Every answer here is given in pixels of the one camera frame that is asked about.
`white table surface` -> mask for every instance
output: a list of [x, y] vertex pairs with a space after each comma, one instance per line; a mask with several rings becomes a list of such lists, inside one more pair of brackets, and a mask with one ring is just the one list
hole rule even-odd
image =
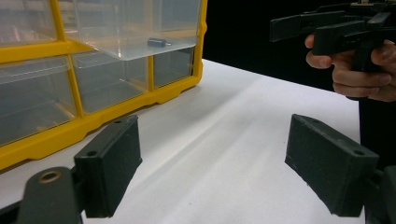
[[[203, 79], [163, 105], [135, 111], [143, 162], [115, 216], [84, 223], [363, 224], [331, 215], [284, 162], [290, 118], [319, 119], [359, 142], [358, 103], [331, 91], [207, 60]], [[0, 175], [0, 208], [24, 184], [73, 156], [97, 133]]]

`screw hole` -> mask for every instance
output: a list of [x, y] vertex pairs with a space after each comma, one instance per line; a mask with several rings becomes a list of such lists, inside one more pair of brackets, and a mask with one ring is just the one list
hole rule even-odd
[[61, 176], [61, 173], [58, 171], [49, 171], [44, 173], [42, 176], [39, 178], [39, 182], [41, 184], [48, 184], [50, 182], [55, 181]]
[[358, 151], [358, 150], [353, 150], [353, 153], [355, 153], [356, 155], [359, 155], [359, 156], [363, 156], [364, 155], [364, 152]]
[[87, 156], [91, 157], [91, 156], [96, 155], [96, 153], [97, 153], [96, 151], [90, 151], [87, 153]]

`small metal part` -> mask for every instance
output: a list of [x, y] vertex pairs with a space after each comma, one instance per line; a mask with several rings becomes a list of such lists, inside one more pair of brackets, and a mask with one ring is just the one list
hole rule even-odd
[[165, 39], [160, 38], [149, 38], [148, 45], [154, 48], [164, 48], [166, 46], [172, 46], [171, 43], [168, 43]]

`black background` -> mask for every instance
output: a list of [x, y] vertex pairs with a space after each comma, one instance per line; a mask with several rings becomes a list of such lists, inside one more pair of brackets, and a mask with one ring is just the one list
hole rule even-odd
[[208, 0], [204, 59], [332, 91], [331, 69], [308, 66], [304, 35], [269, 41], [270, 20], [346, 1]]

